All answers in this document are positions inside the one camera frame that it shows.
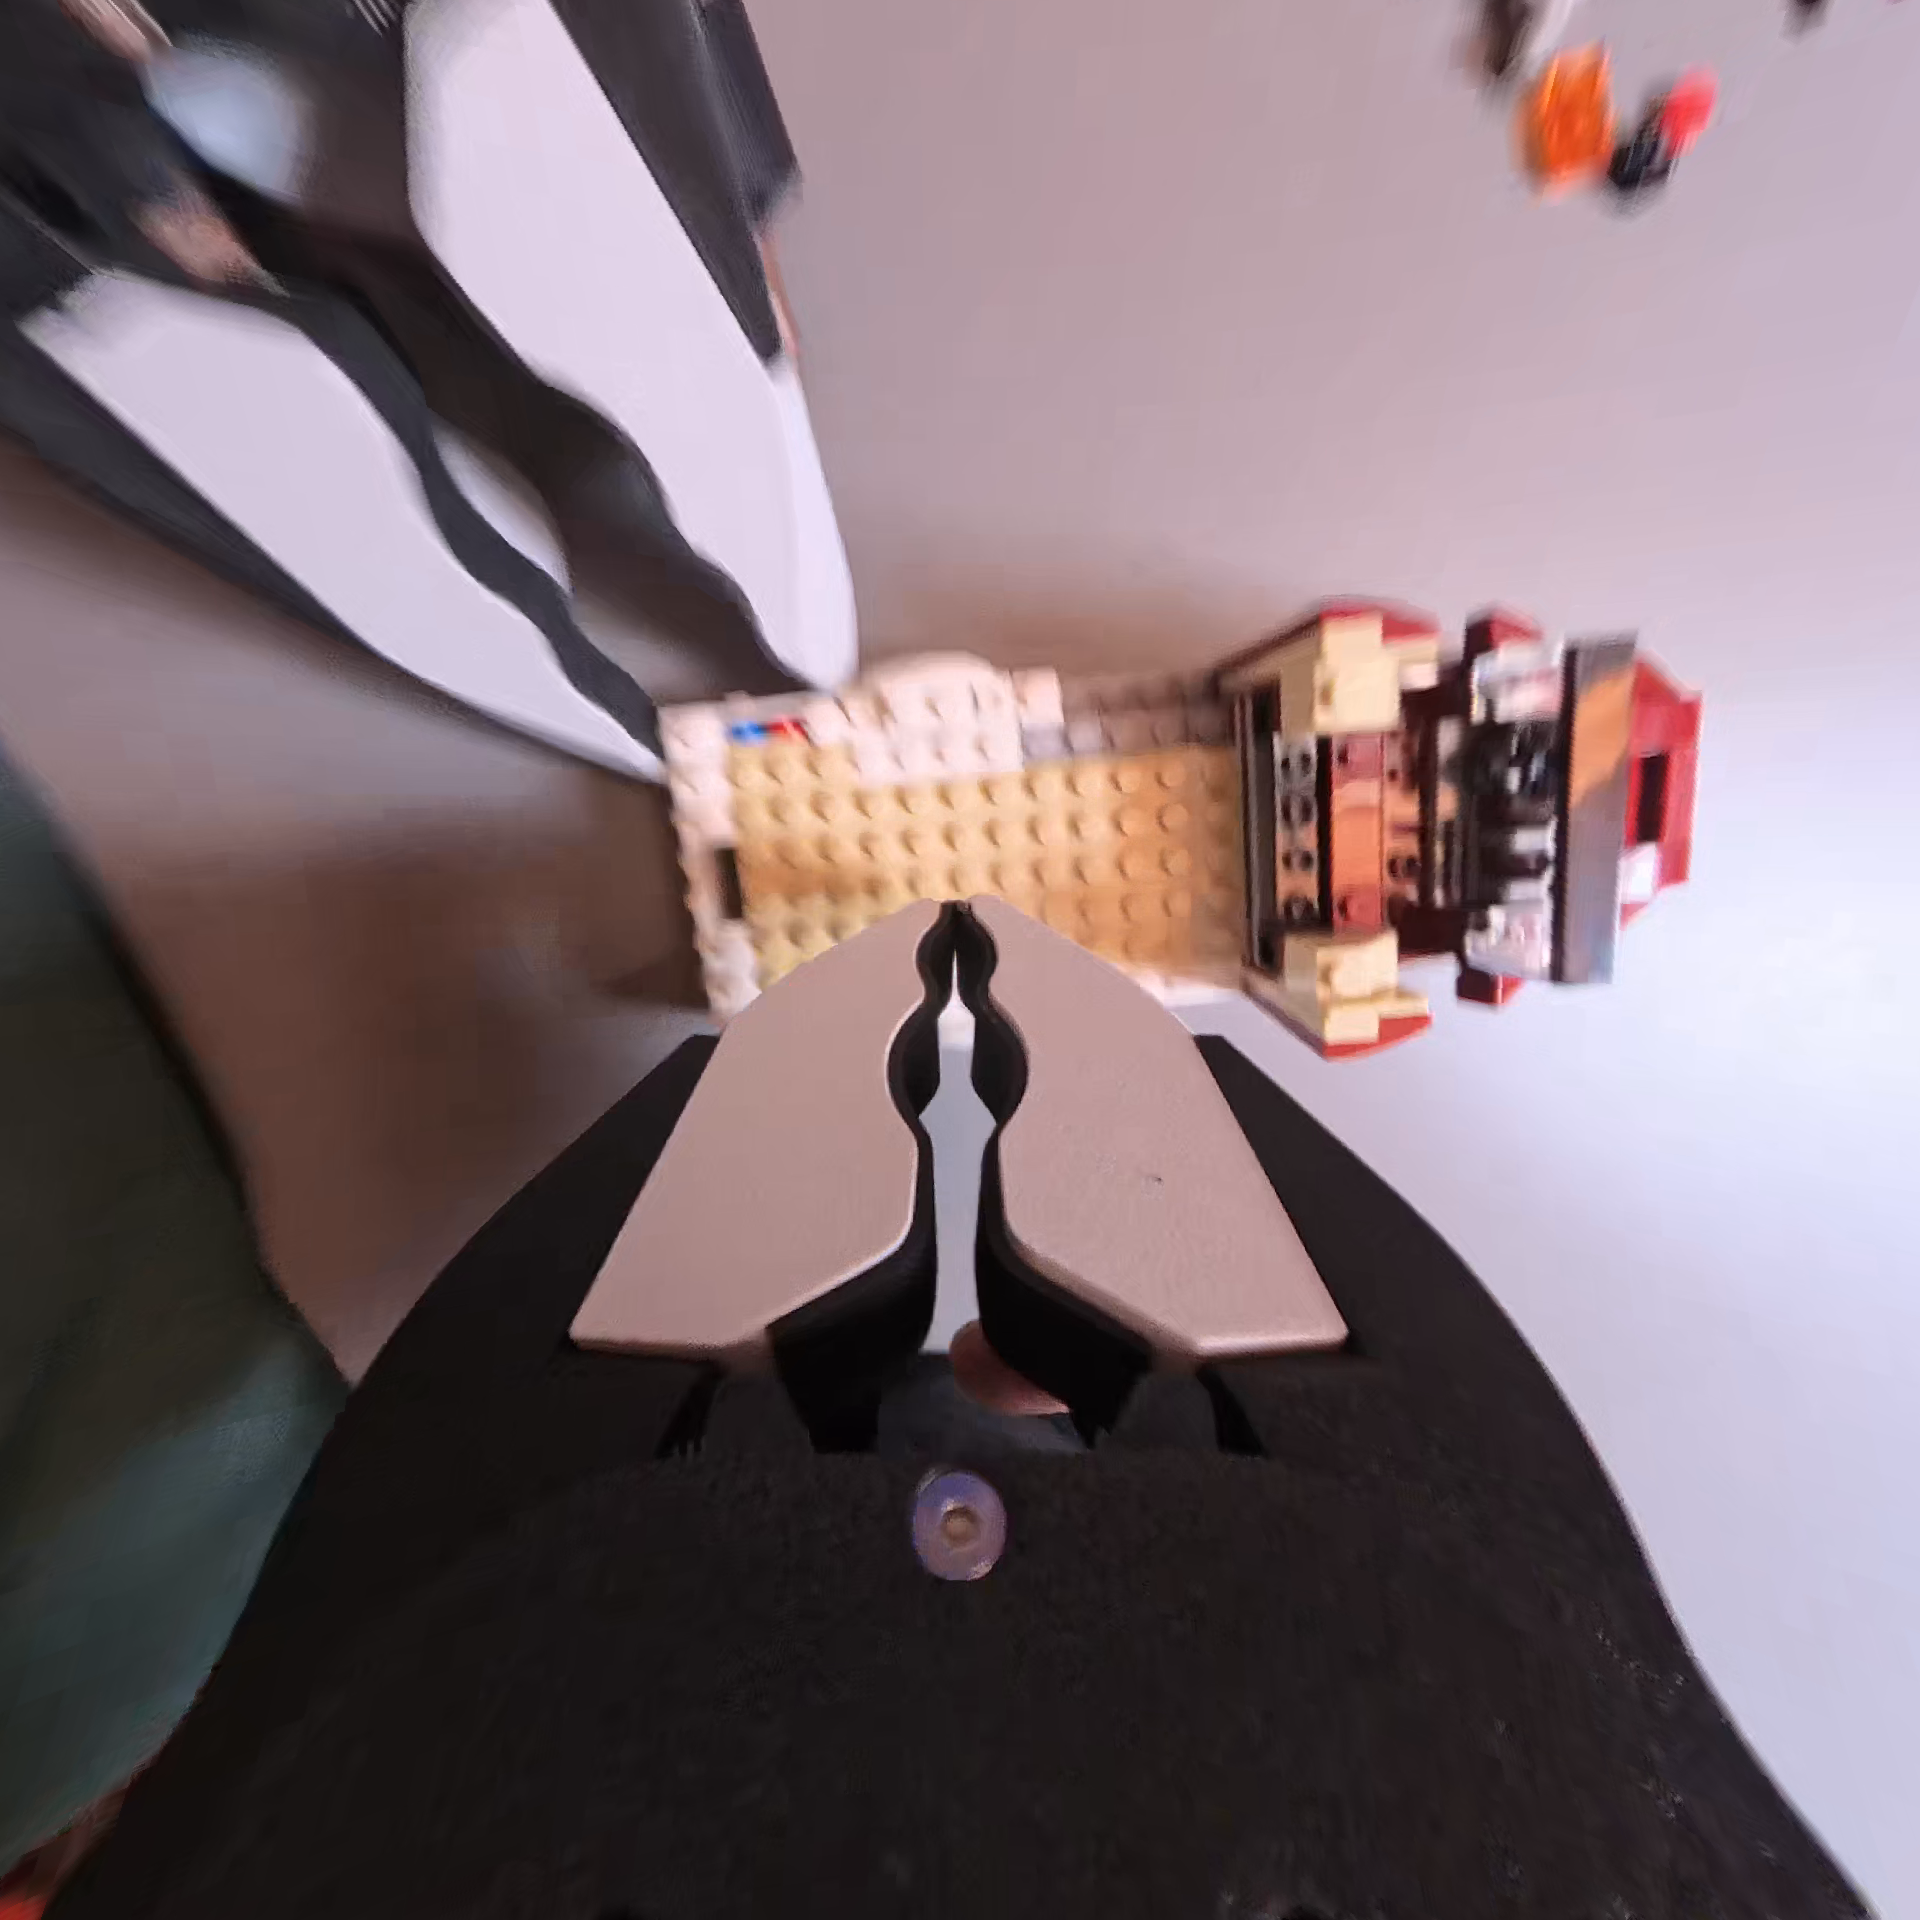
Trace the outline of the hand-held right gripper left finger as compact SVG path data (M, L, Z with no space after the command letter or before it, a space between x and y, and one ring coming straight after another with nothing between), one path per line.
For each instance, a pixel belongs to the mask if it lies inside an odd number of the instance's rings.
M767 987L720 1029L571 1342L772 1354L854 1325L852 1288L931 1229L923 1108L941 1089L952 914L914 903Z

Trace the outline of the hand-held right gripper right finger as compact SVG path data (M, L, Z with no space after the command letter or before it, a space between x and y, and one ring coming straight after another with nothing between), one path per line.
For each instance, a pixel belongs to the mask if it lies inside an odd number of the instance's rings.
M1007 1362L1337 1351L1350 1325L1195 1035L1008 903L959 907L976 1310Z

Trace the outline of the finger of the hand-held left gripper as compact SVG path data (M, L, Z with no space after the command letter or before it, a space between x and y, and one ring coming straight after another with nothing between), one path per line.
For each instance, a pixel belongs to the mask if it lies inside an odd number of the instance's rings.
M418 3L408 203L506 346L663 482L676 531L744 591L772 657L847 686L858 613L803 383L747 341L555 3Z
M357 343L357 379L291 319L89 277L24 341L300 610L488 721L663 782L653 706L581 630L559 531L425 411L383 335Z

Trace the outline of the toy brick truck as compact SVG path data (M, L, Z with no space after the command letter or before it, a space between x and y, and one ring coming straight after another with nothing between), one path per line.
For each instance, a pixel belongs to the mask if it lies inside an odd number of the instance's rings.
M703 983L731 1020L910 903L1000 897L1167 1003L1322 1061L1603 987L1690 875L1704 701L1633 635L1325 598L1197 674L896 661L659 720Z

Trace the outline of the person's torso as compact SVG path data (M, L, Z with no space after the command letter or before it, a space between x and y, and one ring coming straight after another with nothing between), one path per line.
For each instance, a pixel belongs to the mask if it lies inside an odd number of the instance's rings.
M194 1065L2 762L2 1867L173 1733L344 1399Z

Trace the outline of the orange transparent brick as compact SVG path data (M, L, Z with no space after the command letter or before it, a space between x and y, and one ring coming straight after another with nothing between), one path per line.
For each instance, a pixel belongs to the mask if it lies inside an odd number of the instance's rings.
M1613 63L1603 44L1554 52L1517 94L1517 159L1535 192L1608 178L1615 155Z

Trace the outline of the black piece with red stud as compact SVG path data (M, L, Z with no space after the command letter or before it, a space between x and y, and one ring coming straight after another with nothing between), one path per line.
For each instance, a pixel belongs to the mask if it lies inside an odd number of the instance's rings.
M1610 157L1610 192L1629 203L1662 189L1675 167L1698 148L1713 110L1719 79L1711 68L1690 68L1648 97L1642 117Z

